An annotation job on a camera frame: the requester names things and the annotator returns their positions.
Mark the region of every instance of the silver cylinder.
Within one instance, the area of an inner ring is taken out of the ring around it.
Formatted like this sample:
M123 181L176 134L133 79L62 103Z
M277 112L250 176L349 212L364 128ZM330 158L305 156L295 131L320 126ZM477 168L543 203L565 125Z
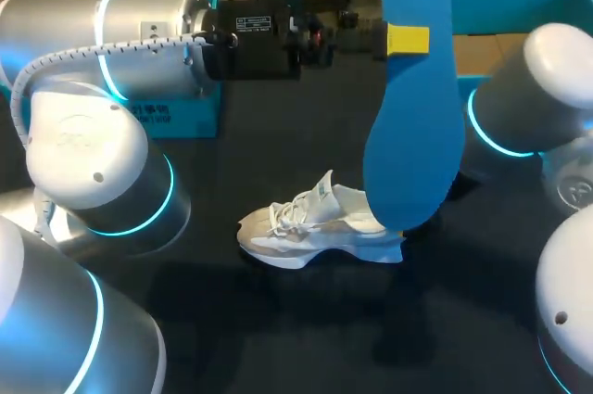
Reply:
M16 288L0 309L0 392L158 394L166 351L155 321L15 224L0 230Z
M95 44L210 30L207 0L6 0L0 6L0 80L11 85L30 61ZM61 64L40 75L73 75L129 100L201 95L214 82L200 48L168 48Z

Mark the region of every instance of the teal cardboard box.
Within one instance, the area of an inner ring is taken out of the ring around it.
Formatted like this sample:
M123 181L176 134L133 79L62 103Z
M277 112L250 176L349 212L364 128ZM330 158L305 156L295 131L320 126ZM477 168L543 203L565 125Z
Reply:
M218 0L209 0L213 8ZM10 98L7 88L0 91ZM30 102L23 102L25 122L30 121ZM221 110L221 85L212 94L187 99L143 100L125 103L128 110L143 124L153 139L213 138L218 133Z
M455 35L529 33L546 23L566 23L593 36L593 0L451 0ZM488 76L459 76L461 99Z

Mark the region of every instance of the white cable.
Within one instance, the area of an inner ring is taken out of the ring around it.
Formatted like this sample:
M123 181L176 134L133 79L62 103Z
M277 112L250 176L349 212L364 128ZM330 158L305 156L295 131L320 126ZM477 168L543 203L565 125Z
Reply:
M22 69L17 76L10 95L10 115L19 135L22 146L26 149L29 142L29 133L22 118L22 99L25 87L34 74L61 62L77 62L95 59L99 56L116 56L143 50L159 50L183 46L209 45L204 37L199 34L184 34L178 37L161 37L157 39L144 39L133 42L119 42L115 44L101 44L85 46L82 48L67 49L56 53L47 54L36 58Z

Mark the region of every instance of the robotic arm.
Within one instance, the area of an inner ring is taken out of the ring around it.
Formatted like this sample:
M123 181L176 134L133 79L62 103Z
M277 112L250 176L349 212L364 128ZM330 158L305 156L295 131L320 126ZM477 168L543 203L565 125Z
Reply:
M255 0L218 10L208 0L3 2L0 79L36 192L6 196L0 214L75 260L173 242L189 197L126 102L297 78L295 17Z
M575 27L533 31L470 95L461 173L483 182L541 159L544 187L563 213L593 202L591 53L593 38Z
M297 77L301 29L286 11L255 1L215 11L208 0L0 5L0 79L35 184L0 197L1 392L161 392L156 322L69 258L147 253L183 232L191 201L125 104L199 98L223 79ZM254 12L263 19L245 22Z
M478 181L540 159L551 201L568 217L536 276L537 345L556 391L593 390L593 38L553 23L472 93L461 172Z

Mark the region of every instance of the white sneaker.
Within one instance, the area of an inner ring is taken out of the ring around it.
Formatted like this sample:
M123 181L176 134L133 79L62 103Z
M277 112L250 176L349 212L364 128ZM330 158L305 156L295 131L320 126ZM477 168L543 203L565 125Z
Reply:
M372 216L363 191L332 185L332 171L292 202L274 202L240 223L241 247L258 260L284 269L300 269L331 248L364 261L403 261L401 233L388 232Z

